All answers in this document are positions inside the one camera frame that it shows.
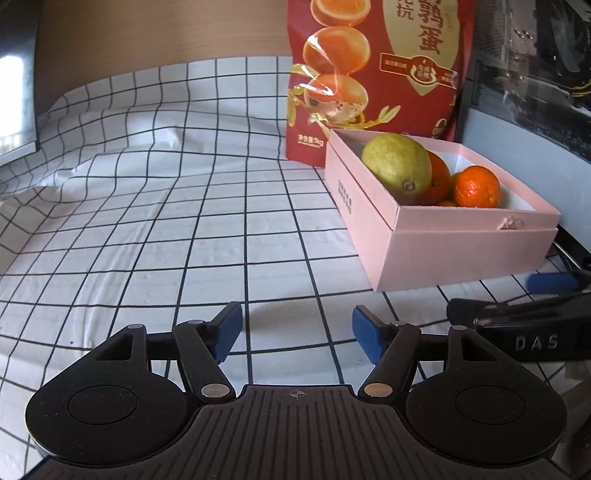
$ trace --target orange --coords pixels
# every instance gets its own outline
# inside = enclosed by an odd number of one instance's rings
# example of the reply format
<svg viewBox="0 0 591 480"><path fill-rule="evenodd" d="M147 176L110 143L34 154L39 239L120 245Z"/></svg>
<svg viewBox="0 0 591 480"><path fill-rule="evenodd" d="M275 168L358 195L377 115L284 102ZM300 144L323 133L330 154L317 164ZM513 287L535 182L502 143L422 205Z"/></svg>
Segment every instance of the orange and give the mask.
<svg viewBox="0 0 591 480"><path fill-rule="evenodd" d="M369 61L369 42L353 27L325 27L309 36L303 57L319 73L349 75Z"/></svg>
<svg viewBox="0 0 591 480"><path fill-rule="evenodd" d="M437 205L452 190L452 175L439 155L427 151L431 160L431 185L417 199L417 205Z"/></svg>
<svg viewBox="0 0 591 480"><path fill-rule="evenodd" d="M357 80L323 73L304 85L304 101L310 113L321 113L331 122L346 122L365 110L368 93Z"/></svg>
<svg viewBox="0 0 591 480"><path fill-rule="evenodd" d="M361 23L371 9L370 0L312 0L312 16L325 27Z"/></svg>
<svg viewBox="0 0 591 480"><path fill-rule="evenodd" d="M460 207L495 208L501 198L501 184L488 168L473 165L457 174L453 200Z"/></svg>

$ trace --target pink box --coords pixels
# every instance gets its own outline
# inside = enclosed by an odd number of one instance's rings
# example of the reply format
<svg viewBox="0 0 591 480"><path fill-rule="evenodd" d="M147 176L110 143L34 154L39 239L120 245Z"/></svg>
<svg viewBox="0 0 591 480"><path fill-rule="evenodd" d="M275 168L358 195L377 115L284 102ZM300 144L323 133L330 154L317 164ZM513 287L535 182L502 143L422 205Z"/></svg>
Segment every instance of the pink box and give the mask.
<svg viewBox="0 0 591 480"><path fill-rule="evenodd" d="M495 209L400 205L359 159L380 132L333 130L325 179L376 291L406 290L536 270L560 212L493 162L463 145L413 137L450 171L492 170L502 185Z"/></svg>

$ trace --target metal mesh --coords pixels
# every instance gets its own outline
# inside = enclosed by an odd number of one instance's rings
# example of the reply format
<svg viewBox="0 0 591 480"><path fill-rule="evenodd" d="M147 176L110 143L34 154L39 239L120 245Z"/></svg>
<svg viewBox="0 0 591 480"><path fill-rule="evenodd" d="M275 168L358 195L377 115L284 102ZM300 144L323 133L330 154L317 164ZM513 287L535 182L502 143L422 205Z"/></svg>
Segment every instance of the metal mesh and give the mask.
<svg viewBox="0 0 591 480"><path fill-rule="evenodd" d="M474 47L481 60L504 66L507 50L507 8L505 0L476 3Z"/></svg>

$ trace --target metal rivet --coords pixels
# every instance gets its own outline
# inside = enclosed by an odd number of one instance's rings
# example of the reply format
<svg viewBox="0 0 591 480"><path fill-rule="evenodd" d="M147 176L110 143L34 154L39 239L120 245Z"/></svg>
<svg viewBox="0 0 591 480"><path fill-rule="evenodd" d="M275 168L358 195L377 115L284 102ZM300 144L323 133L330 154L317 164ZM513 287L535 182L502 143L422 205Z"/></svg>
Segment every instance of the metal rivet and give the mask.
<svg viewBox="0 0 591 480"><path fill-rule="evenodd" d="M369 385L365 385L363 389L366 395L370 397L389 397L392 395L392 387L390 385L386 385L385 383L370 383Z"/></svg>
<svg viewBox="0 0 591 480"><path fill-rule="evenodd" d="M201 395L207 398L222 398L230 393L227 385L221 383L210 383L201 389Z"/></svg>

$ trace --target beige wall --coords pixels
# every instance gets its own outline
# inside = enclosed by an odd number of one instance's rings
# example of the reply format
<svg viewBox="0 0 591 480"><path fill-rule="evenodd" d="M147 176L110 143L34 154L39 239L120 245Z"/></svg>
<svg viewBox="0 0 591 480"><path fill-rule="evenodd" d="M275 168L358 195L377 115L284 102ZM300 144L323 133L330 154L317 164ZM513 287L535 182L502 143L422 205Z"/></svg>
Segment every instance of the beige wall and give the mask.
<svg viewBox="0 0 591 480"><path fill-rule="evenodd" d="M111 75L187 61L290 55L287 0L45 0L35 103Z"/></svg>

